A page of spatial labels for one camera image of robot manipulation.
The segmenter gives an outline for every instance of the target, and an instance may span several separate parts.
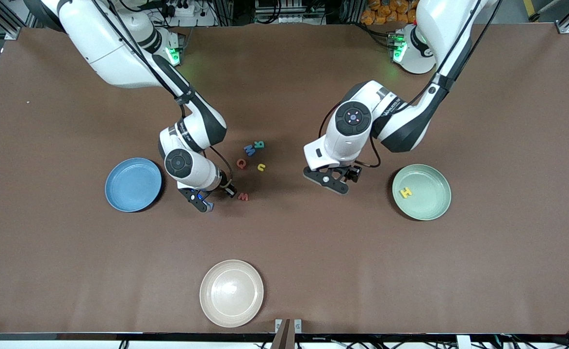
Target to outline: brown table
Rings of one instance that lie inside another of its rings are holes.
[[[197,29],[180,70],[226,119],[218,149],[236,161],[265,141],[249,162],[266,171],[236,171],[250,200],[220,197],[210,214],[170,178],[156,205],[125,214],[105,200],[107,174],[130,157],[161,162],[174,101],[105,84],[63,34],[25,29],[5,44],[0,332],[264,332],[283,317],[305,332],[569,328],[569,35],[492,26],[420,146],[381,148],[384,165],[348,196],[302,177],[302,146],[353,84],[375,79],[408,99],[428,75],[404,73],[345,26]],[[368,149],[360,158],[373,161]],[[449,180],[453,202],[436,221],[408,220],[388,199],[389,178],[411,163]],[[238,329],[198,303],[204,274],[230,258],[266,287]]]

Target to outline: green light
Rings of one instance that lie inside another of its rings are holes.
[[[166,47],[166,54],[167,54],[167,56],[170,60],[170,63],[172,65],[177,65],[180,63],[179,54],[177,53],[177,49]]]
[[[399,48],[395,49],[393,59],[396,62],[401,62],[406,50],[407,50],[407,42],[403,42],[403,44]]]

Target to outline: blue plate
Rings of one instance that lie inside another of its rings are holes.
[[[149,206],[162,190],[162,173],[150,160],[127,159],[107,176],[105,198],[122,212],[136,212]]]

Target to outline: plate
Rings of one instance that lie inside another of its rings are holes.
[[[152,161],[127,159],[107,176],[105,198],[122,212],[136,212],[149,206],[162,190],[162,173]]]
[[[406,166],[397,173],[392,195],[407,216],[420,221],[442,216],[452,198],[446,177],[435,168],[421,164]]]
[[[263,294],[262,279],[254,267],[227,260],[216,264],[202,280],[200,306],[216,325],[239,327],[258,314]]]

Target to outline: white robotic arm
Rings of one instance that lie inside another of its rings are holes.
[[[152,24],[144,25],[150,24],[146,14],[121,13],[110,2],[100,0],[42,2],[45,14],[57,16],[63,31],[108,84],[121,88],[161,86],[181,108],[185,105],[192,112],[164,129],[158,142],[166,171],[178,182],[178,190],[187,201],[201,212],[209,212],[213,203],[205,198],[213,190],[220,188],[230,197],[235,196],[236,190],[224,172],[199,154],[224,139],[224,118],[166,58],[151,54],[157,31]],[[147,38],[137,42],[130,28],[137,28]]]
[[[412,51],[426,51],[426,56],[430,48],[438,69],[420,101],[409,106],[376,81],[354,86],[332,113],[325,135],[304,146],[308,163],[304,176],[329,190],[346,194],[349,190],[346,181],[358,180],[361,168],[353,163],[369,135],[391,152],[408,152],[415,148],[468,59],[473,18],[495,2],[421,0],[417,8],[417,27],[407,31],[409,36],[404,37],[403,44],[411,46]],[[426,59],[423,54],[409,57]],[[421,65],[405,62],[402,66],[419,68]]]

